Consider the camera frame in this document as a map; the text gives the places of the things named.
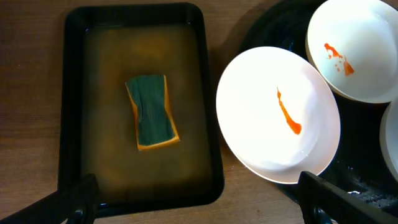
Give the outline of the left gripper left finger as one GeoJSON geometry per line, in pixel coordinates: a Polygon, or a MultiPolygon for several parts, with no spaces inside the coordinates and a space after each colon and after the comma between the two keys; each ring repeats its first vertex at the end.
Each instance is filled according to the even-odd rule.
{"type": "Polygon", "coordinates": [[[1,220],[7,223],[83,223],[93,224],[98,208],[99,187],[94,174],[77,184],[58,190],[1,220]]]}

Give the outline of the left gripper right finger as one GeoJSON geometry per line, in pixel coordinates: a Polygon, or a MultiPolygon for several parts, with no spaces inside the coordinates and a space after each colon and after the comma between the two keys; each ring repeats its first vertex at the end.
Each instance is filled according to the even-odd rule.
{"type": "Polygon", "coordinates": [[[318,209],[338,223],[397,223],[397,217],[373,208],[308,171],[300,174],[298,202],[305,223],[321,222],[318,209]]]}

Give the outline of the grey-white plate with ketchup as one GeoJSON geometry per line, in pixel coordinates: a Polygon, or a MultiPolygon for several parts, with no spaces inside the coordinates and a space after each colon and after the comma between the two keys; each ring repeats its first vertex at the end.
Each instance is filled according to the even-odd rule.
{"type": "Polygon", "coordinates": [[[397,180],[397,99],[386,108],[379,130],[382,156],[389,172],[397,180]]]}

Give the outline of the green and orange sponge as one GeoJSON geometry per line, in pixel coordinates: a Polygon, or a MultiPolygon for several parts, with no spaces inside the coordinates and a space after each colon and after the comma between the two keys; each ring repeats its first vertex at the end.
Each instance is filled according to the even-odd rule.
{"type": "Polygon", "coordinates": [[[165,75],[138,75],[125,83],[134,115],[137,148],[149,150],[180,141],[165,75]]]}

